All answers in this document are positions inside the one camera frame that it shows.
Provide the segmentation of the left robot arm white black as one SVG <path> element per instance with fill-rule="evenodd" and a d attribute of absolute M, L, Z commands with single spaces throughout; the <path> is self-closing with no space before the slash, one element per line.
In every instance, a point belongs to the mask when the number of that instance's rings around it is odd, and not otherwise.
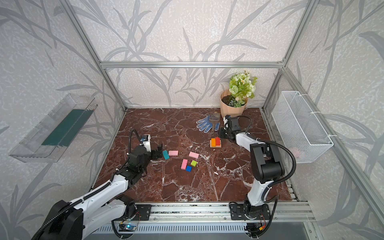
<path fill-rule="evenodd" d="M 163 145 L 151 148 L 150 135 L 139 136 L 139 145 L 128 149 L 126 162 L 104 184 L 69 202 L 54 204 L 34 240 L 83 240 L 108 222 L 132 219 L 137 214 L 135 201 L 124 192 L 147 175 L 152 160 L 163 157 Z"/>

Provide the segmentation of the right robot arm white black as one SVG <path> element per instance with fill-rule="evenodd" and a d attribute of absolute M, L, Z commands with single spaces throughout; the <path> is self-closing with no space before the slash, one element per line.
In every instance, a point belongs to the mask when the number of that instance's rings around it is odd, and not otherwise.
<path fill-rule="evenodd" d="M 297 168 L 294 154 L 285 146 L 274 141 L 252 137 L 248 129 L 242 130 L 239 119 L 242 116 L 224 117 L 224 127 L 219 130 L 219 137 L 243 147 L 250 153 L 254 182 L 244 203 L 229 203 L 232 220 L 271 220 L 273 210 L 268 203 L 276 205 L 279 197 L 268 199 L 273 186 L 290 179 Z"/>

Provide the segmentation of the teal block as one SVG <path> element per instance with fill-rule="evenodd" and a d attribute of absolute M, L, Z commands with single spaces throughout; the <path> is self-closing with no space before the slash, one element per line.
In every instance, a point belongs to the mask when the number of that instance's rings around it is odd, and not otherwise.
<path fill-rule="evenodd" d="M 163 151 L 163 157 L 165 160 L 168 160 L 170 158 L 168 151 L 166 151 L 166 150 Z"/>

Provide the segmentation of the pink block left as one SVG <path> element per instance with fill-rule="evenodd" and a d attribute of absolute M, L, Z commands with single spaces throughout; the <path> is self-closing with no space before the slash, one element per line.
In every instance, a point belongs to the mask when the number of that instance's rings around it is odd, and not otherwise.
<path fill-rule="evenodd" d="M 169 151 L 168 154 L 170 157 L 176 157 L 179 155 L 179 151 Z"/>

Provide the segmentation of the pink block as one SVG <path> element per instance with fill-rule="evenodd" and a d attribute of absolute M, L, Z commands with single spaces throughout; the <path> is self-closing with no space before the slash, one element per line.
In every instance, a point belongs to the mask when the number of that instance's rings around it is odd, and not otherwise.
<path fill-rule="evenodd" d="M 181 169 L 182 170 L 186 170 L 187 165 L 188 165 L 188 160 L 187 159 L 183 159 Z"/>
<path fill-rule="evenodd" d="M 200 156 L 200 155 L 197 154 L 197 153 L 195 153 L 195 152 L 190 152 L 190 153 L 189 153 L 189 157 L 194 158 L 194 159 L 198 159 L 199 156 Z"/>
<path fill-rule="evenodd" d="M 170 157 L 176 157 L 179 155 L 179 151 L 169 151 L 168 154 Z"/>

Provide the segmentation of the pink block lower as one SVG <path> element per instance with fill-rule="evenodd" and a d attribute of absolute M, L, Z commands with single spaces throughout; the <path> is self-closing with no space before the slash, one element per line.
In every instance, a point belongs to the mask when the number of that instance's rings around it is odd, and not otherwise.
<path fill-rule="evenodd" d="M 187 159 L 183 159 L 181 169 L 182 170 L 186 170 L 187 165 L 188 165 L 188 160 Z"/>

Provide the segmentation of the pink block middle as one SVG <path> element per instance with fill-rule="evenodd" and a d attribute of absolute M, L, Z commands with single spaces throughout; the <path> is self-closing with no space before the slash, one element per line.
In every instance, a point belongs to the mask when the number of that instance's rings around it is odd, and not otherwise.
<path fill-rule="evenodd" d="M 190 152 L 190 153 L 189 153 L 189 157 L 194 158 L 194 159 L 198 159 L 199 156 L 200 156 L 200 155 L 197 154 L 197 153 L 195 153 L 195 152 Z"/>

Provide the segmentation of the beige flower pot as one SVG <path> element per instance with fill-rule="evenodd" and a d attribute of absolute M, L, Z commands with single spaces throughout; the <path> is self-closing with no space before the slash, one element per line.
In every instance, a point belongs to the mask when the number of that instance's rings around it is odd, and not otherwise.
<path fill-rule="evenodd" d="M 227 104 L 223 102 L 223 98 L 226 96 L 229 96 L 230 92 L 229 90 L 224 90 L 220 96 L 220 108 L 221 108 L 221 115 L 224 118 L 226 115 L 230 115 L 232 117 L 240 116 L 244 112 L 247 103 L 248 103 L 248 98 L 245 99 L 245 105 L 239 108 L 234 108 L 230 107 Z"/>

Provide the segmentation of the grey slotted scoop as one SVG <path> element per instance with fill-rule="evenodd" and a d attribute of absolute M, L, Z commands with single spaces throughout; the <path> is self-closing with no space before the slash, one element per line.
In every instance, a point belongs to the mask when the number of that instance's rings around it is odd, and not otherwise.
<path fill-rule="evenodd" d="M 213 124 L 213 129 L 217 132 L 220 128 L 221 114 L 214 112 L 210 113 L 209 121 Z"/>

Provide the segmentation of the blue dotted work glove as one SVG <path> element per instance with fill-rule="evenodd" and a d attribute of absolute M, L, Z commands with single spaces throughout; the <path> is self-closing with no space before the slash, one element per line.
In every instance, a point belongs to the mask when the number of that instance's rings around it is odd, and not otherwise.
<path fill-rule="evenodd" d="M 204 132 L 207 134 L 209 131 L 213 130 L 213 124 L 209 121 L 209 116 L 206 116 L 205 118 L 196 121 L 197 128 L 200 132 Z"/>

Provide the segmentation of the green artificial plant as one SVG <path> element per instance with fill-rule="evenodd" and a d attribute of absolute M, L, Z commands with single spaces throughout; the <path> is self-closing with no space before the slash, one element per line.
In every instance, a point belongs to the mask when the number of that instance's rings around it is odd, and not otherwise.
<path fill-rule="evenodd" d="M 246 104 L 246 100 L 255 97 L 257 77 L 252 77 L 248 71 L 233 75 L 229 84 L 229 106 L 240 108 Z"/>

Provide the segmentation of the green circuit board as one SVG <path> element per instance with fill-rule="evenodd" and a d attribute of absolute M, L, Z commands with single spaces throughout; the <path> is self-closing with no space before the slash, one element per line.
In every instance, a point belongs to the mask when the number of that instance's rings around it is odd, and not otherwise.
<path fill-rule="evenodd" d="M 135 232 L 137 229 L 136 224 L 119 224 L 120 232 Z"/>

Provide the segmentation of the clear plastic tray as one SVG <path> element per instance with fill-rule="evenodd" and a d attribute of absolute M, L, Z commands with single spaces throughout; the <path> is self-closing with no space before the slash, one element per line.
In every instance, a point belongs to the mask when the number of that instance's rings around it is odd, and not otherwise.
<path fill-rule="evenodd" d="M 94 97 L 67 94 L 9 155 L 23 163 L 56 163 L 98 104 Z"/>

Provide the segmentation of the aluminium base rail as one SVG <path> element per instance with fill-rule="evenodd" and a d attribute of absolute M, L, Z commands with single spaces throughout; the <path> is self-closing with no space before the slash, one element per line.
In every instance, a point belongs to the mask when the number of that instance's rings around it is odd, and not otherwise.
<path fill-rule="evenodd" d="M 148 203 L 124 204 L 112 201 L 96 208 L 86 203 L 75 207 L 84 215 L 85 223 L 104 224 L 111 220 L 148 221 L 150 223 L 227 223 L 243 222 L 313 222 L 314 214 L 306 202 L 279 202 L 252 208 L 246 213 L 243 203 Z"/>

